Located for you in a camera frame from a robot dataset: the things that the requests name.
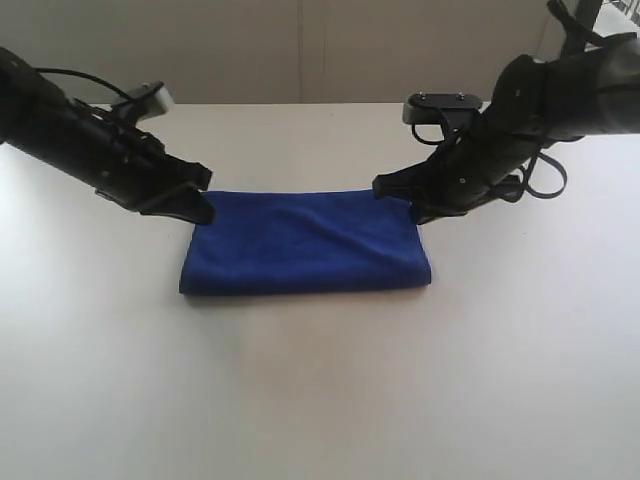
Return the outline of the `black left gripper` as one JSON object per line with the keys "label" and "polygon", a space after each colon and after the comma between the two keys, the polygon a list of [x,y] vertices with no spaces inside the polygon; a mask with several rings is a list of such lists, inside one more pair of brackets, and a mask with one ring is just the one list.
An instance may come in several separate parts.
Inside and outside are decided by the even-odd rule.
{"label": "black left gripper", "polygon": [[155,137],[109,111],[72,100],[14,53],[1,50],[1,141],[141,215],[209,225],[201,192],[213,172],[165,152]]}

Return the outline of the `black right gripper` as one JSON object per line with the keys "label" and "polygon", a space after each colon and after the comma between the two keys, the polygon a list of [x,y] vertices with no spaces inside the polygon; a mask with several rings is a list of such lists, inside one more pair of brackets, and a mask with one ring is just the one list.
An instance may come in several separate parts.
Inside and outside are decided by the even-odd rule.
{"label": "black right gripper", "polygon": [[490,105],[457,142],[437,148],[425,162],[377,175],[375,198],[413,203],[415,225],[465,216],[489,200],[495,186],[539,149],[547,73],[544,62],[528,55],[510,62]]}

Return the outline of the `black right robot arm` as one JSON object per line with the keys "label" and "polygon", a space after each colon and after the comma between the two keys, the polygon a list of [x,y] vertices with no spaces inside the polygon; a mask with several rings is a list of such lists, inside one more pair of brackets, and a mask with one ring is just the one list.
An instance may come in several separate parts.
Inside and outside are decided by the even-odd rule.
{"label": "black right robot arm", "polygon": [[412,130],[436,125],[442,137],[430,141],[435,150],[425,161],[376,176],[376,198],[409,202],[418,225],[464,216],[495,200],[553,199],[557,192],[530,184],[538,162],[568,177],[547,149],[587,136],[638,133],[637,33],[601,36],[563,2],[547,8],[577,48],[549,62],[518,56],[500,74],[488,106],[464,93],[409,96],[403,123]]}

